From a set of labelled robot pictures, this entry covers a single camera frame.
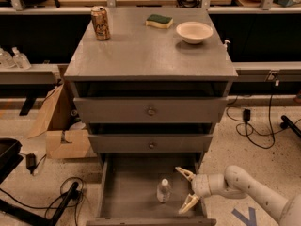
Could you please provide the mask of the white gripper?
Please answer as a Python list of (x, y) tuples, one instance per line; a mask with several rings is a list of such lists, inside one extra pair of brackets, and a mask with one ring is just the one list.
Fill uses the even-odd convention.
[(207, 198), (213, 195), (221, 195), (226, 189), (226, 182), (223, 174), (198, 174), (197, 176), (190, 170), (176, 167), (175, 170), (192, 182), (194, 195), (188, 194), (179, 214), (184, 214), (193, 208), (201, 197)]

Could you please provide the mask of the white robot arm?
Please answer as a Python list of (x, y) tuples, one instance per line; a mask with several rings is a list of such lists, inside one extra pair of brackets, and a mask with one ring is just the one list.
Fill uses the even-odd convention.
[(194, 192), (186, 197), (180, 214), (194, 207), (201, 198), (219, 195), (228, 199), (243, 199), (249, 196), (278, 226), (301, 226), (301, 195), (288, 200), (238, 166), (227, 166), (223, 174), (195, 174), (181, 167), (176, 167), (176, 171), (191, 183)]

